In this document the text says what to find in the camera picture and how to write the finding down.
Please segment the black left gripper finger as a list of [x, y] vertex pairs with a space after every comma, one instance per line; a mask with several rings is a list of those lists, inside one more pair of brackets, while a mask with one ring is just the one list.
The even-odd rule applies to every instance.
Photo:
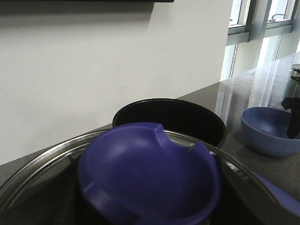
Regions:
[[281, 105], [284, 109], [291, 110], [291, 119], [286, 135], [288, 138], [294, 139], [300, 133], [300, 98], [285, 97]]

